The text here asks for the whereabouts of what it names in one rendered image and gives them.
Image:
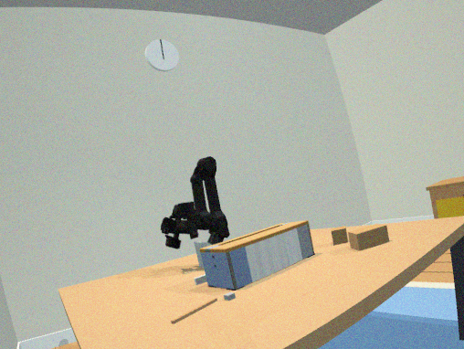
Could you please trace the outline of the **brown thin rod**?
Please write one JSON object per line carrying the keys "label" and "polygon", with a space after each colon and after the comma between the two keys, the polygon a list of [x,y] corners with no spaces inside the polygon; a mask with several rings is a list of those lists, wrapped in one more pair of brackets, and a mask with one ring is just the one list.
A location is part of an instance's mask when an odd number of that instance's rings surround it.
{"label": "brown thin rod", "polygon": [[185,318],[188,317],[189,315],[192,315],[193,313],[198,312],[198,311],[200,311],[201,309],[204,309],[204,308],[207,307],[209,304],[212,304],[212,303],[214,303],[215,301],[217,301],[217,298],[214,298],[213,300],[210,300],[210,301],[208,301],[207,303],[202,304],[202,305],[198,306],[197,308],[194,308],[192,311],[189,311],[189,312],[187,312],[186,314],[182,314],[180,317],[177,317],[177,318],[171,320],[171,323],[172,323],[172,324],[175,324],[175,323],[177,323],[177,322],[180,322],[180,321],[182,321],[182,319],[185,319]]}

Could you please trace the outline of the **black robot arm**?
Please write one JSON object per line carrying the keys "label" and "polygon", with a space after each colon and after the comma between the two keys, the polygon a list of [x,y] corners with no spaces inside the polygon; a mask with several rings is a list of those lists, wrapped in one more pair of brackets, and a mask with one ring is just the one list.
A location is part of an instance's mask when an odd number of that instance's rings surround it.
{"label": "black robot arm", "polygon": [[[226,216],[220,208],[215,175],[216,160],[213,157],[208,156],[198,160],[190,178],[194,202],[178,204],[180,217],[187,219],[180,224],[181,232],[190,234],[190,239],[194,239],[199,236],[198,229],[208,230],[210,237],[207,242],[210,245],[221,243],[230,235]],[[206,209],[203,180],[210,213]],[[177,224],[178,220],[165,217],[161,225],[162,233],[167,235],[175,233]]]}

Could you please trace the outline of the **small brown block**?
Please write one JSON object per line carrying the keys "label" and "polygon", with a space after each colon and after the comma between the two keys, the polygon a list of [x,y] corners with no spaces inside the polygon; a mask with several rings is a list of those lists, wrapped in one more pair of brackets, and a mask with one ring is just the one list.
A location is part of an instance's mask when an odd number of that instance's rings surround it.
{"label": "small brown block", "polygon": [[345,226],[332,228],[333,245],[341,245],[348,242],[348,235]]}

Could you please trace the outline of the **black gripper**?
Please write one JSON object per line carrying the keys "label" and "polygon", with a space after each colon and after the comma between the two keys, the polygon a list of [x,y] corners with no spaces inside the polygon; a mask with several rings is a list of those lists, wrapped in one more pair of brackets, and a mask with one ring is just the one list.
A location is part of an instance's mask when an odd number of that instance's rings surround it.
{"label": "black gripper", "polygon": [[169,216],[169,218],[175,218],[174,220],[178,220],[178,224],[176,225],[176,232],[174,233],[173,237],[165,235],[166,236],[165,245],[172,249],[179,249],[181,247],[180,246],[181,240],[179,240],[178,237],[179,237],[179,234],[184,234],[184,233],[182,233],[180,230],[180,224],[183,221],[181,220],[181,218],[183,217],[180,217],[178,205],[174,206],[173,213],[172,215]]}

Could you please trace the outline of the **brown rectangular block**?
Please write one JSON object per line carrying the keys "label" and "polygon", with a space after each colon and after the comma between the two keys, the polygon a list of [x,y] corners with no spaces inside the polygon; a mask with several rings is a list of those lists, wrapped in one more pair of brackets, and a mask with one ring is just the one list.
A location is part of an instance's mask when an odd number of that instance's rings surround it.
{"label": "brown rectangular block", "polygon": [[362,251],[389,241],[387,225],[375,224],[348,231],[350,249]]}

